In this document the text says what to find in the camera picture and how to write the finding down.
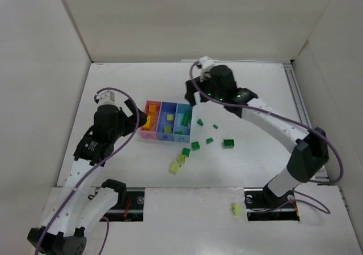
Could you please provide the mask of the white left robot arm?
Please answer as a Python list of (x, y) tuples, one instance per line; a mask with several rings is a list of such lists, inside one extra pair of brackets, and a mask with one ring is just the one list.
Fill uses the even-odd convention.
[(112, 179), (102, 183), (93, 199), (88, 195), (106, 161), (119, 152), (115, 148), (117, 140), (120, 137), (131, 139), (146, 122), (146, 114), (132, 99), (124, 102), (131, 116), (108, 96), (100, 97), (96, 103), (94, 123), (77, 145), (57, 206), (41, 226), (31, 228), (28, 233), (27, 239), (36, 254), (82, 254), (96, 224), (108, 210), (125, 201), (126, 185)]

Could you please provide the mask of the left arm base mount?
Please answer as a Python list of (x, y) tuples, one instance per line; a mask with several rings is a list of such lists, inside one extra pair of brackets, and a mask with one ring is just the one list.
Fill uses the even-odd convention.
[(125, 201), (118, 202), (104, 216), (110, 222), (142, 222), (144, 203), (144, 188), (127, 188)]

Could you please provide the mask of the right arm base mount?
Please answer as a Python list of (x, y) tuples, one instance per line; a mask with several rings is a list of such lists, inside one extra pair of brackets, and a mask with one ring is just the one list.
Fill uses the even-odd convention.
[(252, 221), (300, 221), (294, 193), (290, 190), (286, 195), (274, 202), (268, 202), (263, 196), (262, 188), (245, 188), (244, 204), (247, 220)]

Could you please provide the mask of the orange round lego piece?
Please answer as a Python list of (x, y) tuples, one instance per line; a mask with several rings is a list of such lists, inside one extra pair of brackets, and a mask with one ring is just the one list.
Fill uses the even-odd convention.
[(155, 113), (157, 110), (157, 106), (156, 105), (149, 105), (149, 108), (148, 108), (148, 112), (149, 113)]

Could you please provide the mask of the pale green sloped lego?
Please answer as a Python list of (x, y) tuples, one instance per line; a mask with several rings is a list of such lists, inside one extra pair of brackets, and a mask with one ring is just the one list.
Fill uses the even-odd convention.
[(170, 125), (166, 125), (163, 127), (163, 132), (164, 133), (172, 133), (172, 126)]

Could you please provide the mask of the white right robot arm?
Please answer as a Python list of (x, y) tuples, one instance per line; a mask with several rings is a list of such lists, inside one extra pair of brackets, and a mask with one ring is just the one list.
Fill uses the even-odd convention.
[(200, 101), (213, 101), (280, 142), (291, 154), (286, 167), (263, 187), (261, 196), (266, 204), (275, 207), (287, 199), (292, 189), (306, 183), (329, 160), (325, 132), (276, 114), (258, 95), (247, 88), (240, 88), (232, 70), (226, 65), (195, 62), (201, 74), (186, 81), (185, 99), (195, 106), (194, 94)]

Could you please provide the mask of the lime sloped lego piece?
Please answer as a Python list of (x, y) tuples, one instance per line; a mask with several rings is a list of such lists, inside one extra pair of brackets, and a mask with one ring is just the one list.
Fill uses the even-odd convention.
[(233, 205), (232, 205), (232, 212), (233, 212), (233, 215), (236, 218), (240, 218), (242, 216), (242, 208), (241, 208), (241, 205), (239, 203), (233, 203)]

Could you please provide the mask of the pale green lego block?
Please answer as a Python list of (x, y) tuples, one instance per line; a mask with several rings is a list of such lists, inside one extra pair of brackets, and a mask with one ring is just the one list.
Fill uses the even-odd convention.
[(173, 114), (167, 114), (166, 121), (172, 122), (173, 120), (174, 120), (174, 115)]

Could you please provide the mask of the yellow rectangular lego brick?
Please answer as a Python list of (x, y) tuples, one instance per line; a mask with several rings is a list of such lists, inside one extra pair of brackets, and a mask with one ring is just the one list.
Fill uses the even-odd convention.
[(146, 123), (145, 123), (145, 124), (144, 124), (144, 126), (142, 127), (142, 130), (144, 130), (144, 131), (150, 131), (150, 130), (151, 130), (151, 128), (153, 127), (154, 120), (155, 120), (155, 117), (154, 117), (154, 116), (150, 116), (150, 115), (148, 115), (148, 116), (147, 116)]

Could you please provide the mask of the green lego plate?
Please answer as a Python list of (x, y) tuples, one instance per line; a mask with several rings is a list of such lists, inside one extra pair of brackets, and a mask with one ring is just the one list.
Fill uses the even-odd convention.
[(191, 121), (191, 114), (185, 113), (181, 119), (181, 125), (187, 127), (190, 124)]

